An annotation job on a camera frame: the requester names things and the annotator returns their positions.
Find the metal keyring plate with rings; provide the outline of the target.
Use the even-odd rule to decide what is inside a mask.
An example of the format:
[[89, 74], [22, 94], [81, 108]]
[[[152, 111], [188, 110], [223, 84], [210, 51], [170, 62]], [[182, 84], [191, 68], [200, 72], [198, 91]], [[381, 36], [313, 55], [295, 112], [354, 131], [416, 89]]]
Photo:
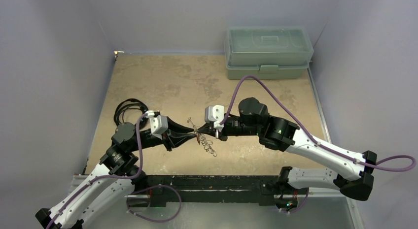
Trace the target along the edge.
[[[191, 117], [187, 119], [187, 123], [189, 123], [192, 128], [194, 129], [194, 133], [197, 133], [197, 126], [192, 122]], [[217, 157], [217, 152], [212, 147], [213, 142], [211, 140], [207, 140], [204, 134], [200, 134], [200, 145], [202, 145], [203, 149], [210, 153], [213, 157]]]

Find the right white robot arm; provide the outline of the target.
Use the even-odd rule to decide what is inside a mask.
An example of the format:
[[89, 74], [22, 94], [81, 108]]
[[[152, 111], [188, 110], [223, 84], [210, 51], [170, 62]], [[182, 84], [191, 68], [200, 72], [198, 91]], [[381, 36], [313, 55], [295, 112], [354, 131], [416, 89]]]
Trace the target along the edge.
[[225, 114], [221, 123], [223, 106], [205, 109], [205, 124], [197, 132], [226, 141], [230, 136], [259, 138], [265, 148], [296, 154], [323, 165], [324, 169], [283, 167], [277, 187], [283, 193], [293, 189], [325, 188], [338, 190], [349, 198], [366, 201], [373, 189], [373, 169], [376, 153], [349, 151], [317, 137], [309, 138], [299, 125], [281, 117], [271, 116], [265, 104], [256, 98], [246, 98], [239, 103], [239, 115]]

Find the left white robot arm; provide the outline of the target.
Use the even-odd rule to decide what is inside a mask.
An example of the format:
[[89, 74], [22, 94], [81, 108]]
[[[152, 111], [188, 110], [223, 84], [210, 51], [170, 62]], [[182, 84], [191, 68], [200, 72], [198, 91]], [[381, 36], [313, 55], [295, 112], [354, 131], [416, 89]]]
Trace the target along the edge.
[[136, 124], [120, 123], [91, 173], [57, 205], [36, 212], [35, 218], [44, 229], [86, 228], [124, 196], [152, 190], [142, 170], [143, 149], [163, 145], [170, 151], [195, 136], [192, 128], [154, 112], [143, 114]]

